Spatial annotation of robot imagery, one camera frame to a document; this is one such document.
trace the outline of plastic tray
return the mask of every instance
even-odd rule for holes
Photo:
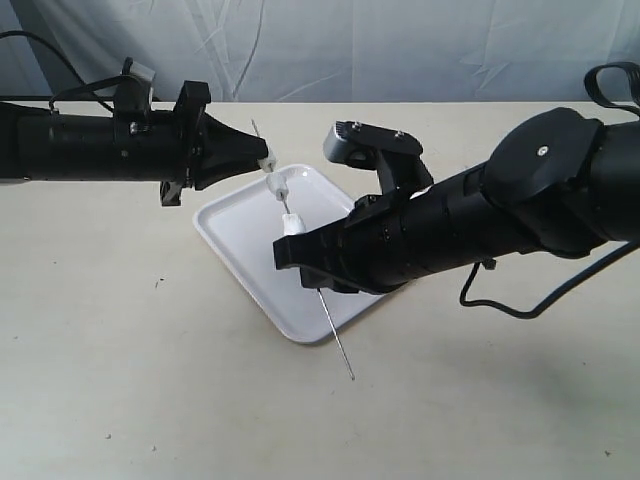
[[[289,208],[308,230],[344,218],[353,208],[347,194],[309,166],[291,165],[280,172],[287,178]],[[272,243],[282,237],[283,213],[284,206],[261,179],[205,205],[193,222],[280,332],[297,343],[314,343],[331,334],[317,292],[302,288],[298,269],[274,266]],[[338,328],[382,298],[327,289],[323,294]]]

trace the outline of table surface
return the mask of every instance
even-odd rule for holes
[[[281,164],[354,198],[335,120],[412,133],[436,179],[484,161],[553,104],[216,104]],[[570,104],[588,116],[628,114]],[[92,104],[64,113],[102,114]],[[286,340],[157,184],[0,188],[1,478],[632,478],[640,471],[640,300],[632,256],[542,318],[457,304],[468,268],[415,282],[334,343]],[[513,255],[474,296],[527,308],[589,261]]]

